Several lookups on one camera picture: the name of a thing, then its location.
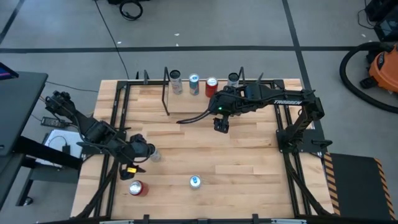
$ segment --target gray floor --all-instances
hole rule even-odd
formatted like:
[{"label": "gray floor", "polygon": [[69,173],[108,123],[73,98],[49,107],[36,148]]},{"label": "gray floor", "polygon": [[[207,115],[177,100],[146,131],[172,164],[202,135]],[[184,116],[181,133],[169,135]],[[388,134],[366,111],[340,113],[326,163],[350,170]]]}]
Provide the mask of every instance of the gray floor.
[{"label": "gray floor", "polygon": [[[355,46],[377,41],[372,30],[356,22],[363,0],[288,0],[301,46]],[[0,1],[0,30],[7,24],[18,0]],[[99,7],[118,47],[183,46],[293,46],[282,0],[152,0],[143,2],[144,15],[125,21],[116,6],[99,0]],[[1,49],[70,49],[113,47],[95,3],[91,0],[25,0]],[[338,68],[346,52],[303,52],[309,80],[321,97],[326,116],[325,136],[333,140],[331,152],[379,158],[388,187],[398,204],[398,153],[395,114],[386,113],[357,99],[341,84]],[[146,69],[150,78],[162,77],[165,66],[182,74],[224,78],[245,67],[247,77],[264,72],[267,78],[301,78],[294,51],[222,50],[183,52],[122,52],[130,77]],[[126,78],[115,52],[0,54],[0,61],[14,70],[45,72],[49,81],[97,90],[103,79]],[[364,55],[355,56],[348,66],[354,83],[366,76]],[[95,107],[96,94],[46,85],[43,95],[54,90],[71,93],[84,113]],[[370,95],[398,105],[397,97],[383,90]],[[33,114],[50,116],[37,103]],[[50,128],[30,119],[23,135],[41,141]],[[27,175],[22,169],[0,212],[1,223],[35,223],[62,220],[69,216],[76,185],[36,182],[30,191],[35,203],[15,207]]]}]

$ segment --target wooden tabletop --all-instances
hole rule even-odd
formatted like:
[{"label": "wooden tabletop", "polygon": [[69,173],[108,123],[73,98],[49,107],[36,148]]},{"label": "wooden tabletop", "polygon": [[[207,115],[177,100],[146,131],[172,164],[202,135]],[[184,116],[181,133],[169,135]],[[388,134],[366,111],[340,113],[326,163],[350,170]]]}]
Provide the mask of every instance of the wooden tabletop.
[{"label": "wooden tabletop", "polygon": [[[299,79],[284,81],[286,89],[302,88]],[[96,119],[110,121],[116,82],[101,82]],[[260,218],[293,217],[283,157],[275,138],[274,107],[230,118],[229,133],[223,134],[213,130],[214,116],[193,124],[176,124],[204,110],[208,103],[204,88],[199,96],[192,96],[184,82],[181,95],[174,95],[171,88],[167,91],[170,116],[162,105],[162,86],[131,88],[126,119],[126,127],[131,129],[127,138],[141,133],[157,147],[162,160],[143,163],[141,167],[147,172],[134,178],[149,184],[145,197],[129,194],[132,180],[118,179],[112,218],[142,219],[145,214],[151,219],[251,218],[253,213]],[[299,109],[290,107],[293,121]],[[333,212],[321,161],[310,154],[300,157],[307,187],[326,210]],[[103,156],[98,155],[83,164],[71,216],[79,214],[96,192],[102,162]],[[193,175],[199,175],[203,181],[198,190],[189,186]],[[304,213],[297,186],[296,191],[300,212]],[[102,215],[107,199],[106,192]]]}]

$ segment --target orange vacuum cleaner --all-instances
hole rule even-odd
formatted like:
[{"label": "orange vacuum cleaner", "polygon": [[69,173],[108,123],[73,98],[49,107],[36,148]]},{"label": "orange vacuum cleaner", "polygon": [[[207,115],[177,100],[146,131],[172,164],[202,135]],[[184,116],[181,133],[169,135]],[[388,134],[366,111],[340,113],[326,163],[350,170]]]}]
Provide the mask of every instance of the orange vacuum cleaner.
[{"label": "orange vacuum cleaner", "polygon": [[382,103],[356,88],[346,74],[346,66],[350,58],[362,50],[368,50],[366,59],[371,64],[369,77],[360,82],[364,89],[379,86],[389,91],[398,93],[398,48],[397,45],[390,45],[383,42],[369,42],[361,44],[349,51],[340,64],[340,78],[345,87],[362,100],[382,110],[398,113],[398,107]]}]

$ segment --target black metal frame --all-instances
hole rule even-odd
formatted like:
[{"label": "black metal frame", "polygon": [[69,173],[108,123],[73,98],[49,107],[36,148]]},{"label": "black metal frame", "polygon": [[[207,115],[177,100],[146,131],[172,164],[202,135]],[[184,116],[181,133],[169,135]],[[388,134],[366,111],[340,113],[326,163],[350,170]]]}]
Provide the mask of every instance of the black metal frame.
[{"label": "black metal frame", "polygon": [[[240,84],[247,84],[247,83],[252,83],[255,82],[255,80],[246,80],[245,76],[244,76],[244,69],[243,67],[240,68],[239,70],[239,78],[242,78],[242,80],[239,81]],[[114,103],[113,103],[113,110],[112,110],[112,116],[111,116],[111,122],[110,124],[112,126],[115,125],[115,121],[116,121],[116,116],[118,114],[118,105],[119,105],[119,99],[120,99],[120,95],[121,95],[121,90],[125,89],[124,92],[124,101],[123,101],[123,107],[122,107],[122,114],[121,114],[121,120],[120,120],[120,125],[119,125],[119,129],[124,129],[124,124],[126,121],[126,112],[127,112],[127,107],[128,107],[128,102],[129,102],[129,92],[132,86],[134,85],[162,85],[162,103],[165,109],[165,112],[167,113],[167,115],[170,115],[168,109],[167,109],[167,105],[164,101],[165,98],[165,86],[169,85],[169,81],[170,81],[170,76],[169,76],[169,70],[167,67],[164,68],[164,77],[163,77],[163,81],[157,81],[157,80],[148,80],[149,76],[146,73],[146,71],[144,71],[144,80],[143,81],[139,81],[139,80],[132,80],[132,81],[118,81],[118,84],[116,85],[116,92],[115,92],[115,97],[114,97]],[[262,84],[265,85],[269,85],[271,88],[285,88],[284,85],[284,81],[283,80],[261,80]],[[278,124],[278,130],[283,130],[283,122],[282,122],[282,117],[280,114],[280,109],[279,106],[274,105],[275,108],[275,114],[276,114],[276,118],[277,118],[277,124]],[[288,106],[284,106],[284,111],[286,114],[286,120],[287,120],[287,124],[290,125],[292,124],[292,118],[290,115],[290,110]],[[287,162],[287,160],[290,159],[289,157],[289,153],[284,152],[283,153],[284,156],[284,161],[285,163]],[[300,161],[300,156],[298,153],[294,154],[294,159],[295,159],[295,166],[296,166],[296,170],[297,170],[297,174],[300,177],[300,179],[302,181],[304,181],[304,176],[303,176],[303,170],[302,170],[302,165],[301,165],[301,161]],[[104,161],[103,161],[103,167],[101,170],[101,179],[99,184],[101,185],[103,183],[103,180],[106,176],[107,170],[108,170],[108,164],[109,164],[109,155],[105,155],[104,157]],[[111,181],[111,186],[109,189],[109,197],[108,197],[108,202],[107,202],[107,208],[106,208],[106,216],[110,217],[112,214],[112,208],[113,208],[113,199],[114,199],[114,190],[115,190],[115,186],[116,186],[116,178],[117,178],[117,173],[115,173],[115,176],[113,177],[112,181]],[[287,175],[287,179],[288,179],[288,185],[289,185],[289,192],[290,192],[290,199],[292,201],[292,208],[294,211],[294,216],[298,216],[300,214],[299,211],[299,204],[297,202],[297,195],[296,195],[296,191],[295,191],[295,186],[294,186],[294,180],[290,175]],[[303,197],[303,201],[304,201],[304,207],[305,207],[305,214],[306,215],[311,215],[311,209],[310,209],[310,204],[306,198],[306,196],[304,196],[304,194],[302,194]],[[101,204],[102,204],[102,198],[98,201],[97,206],[95,208],[95,213],[94,216],[98,217],[100,215],[100,210],[101,210]]]},{"label": "black metal frame", "polygon": [[13,153],[20,153],[43,159],[61,166],[80,170],[82,160],[61,151],[37,143],[24,136],[19,136]]}]

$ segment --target orange and black striped panel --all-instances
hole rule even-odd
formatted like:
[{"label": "orange and black striped panel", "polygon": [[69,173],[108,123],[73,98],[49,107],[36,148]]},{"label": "orange and black striped panel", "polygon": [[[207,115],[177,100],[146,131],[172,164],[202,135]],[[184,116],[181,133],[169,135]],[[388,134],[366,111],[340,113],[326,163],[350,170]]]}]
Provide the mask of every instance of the orange and black striped panel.
[{"label": "orange and black striped panel", "polygon": [[326,171],[326,179],[328,181],[328,188],[331,203],[333,205],[333,210],[335,214],[340,215],[340,208],[338,206],[338,196],[337,196],[337,187],[336,187],[336,179],[335,172],[333,171],[333,163],[331,161],[330,153],[327,152],[323,158],[325,159],[325,171]]},{"label": "orange and black striped panel", "polygon": [[394,214],[394,209],[392,207],[390,194],[389,194],[388,188],[387,188],[386,176],[384,175],[384,171],[383,171],[383,168],[381,166],[381,161],[379,159],[376,159],[376,158],[374,158],[374,160],[377,162],[377,167],[379,168],[381,184],[383,185],[384,196],[386,196],[386,202],[387,202],[387,206],[388,206],[389,213],[390,213],[390,216],[391,216],[391,220],[396,220],[396,215]]}]

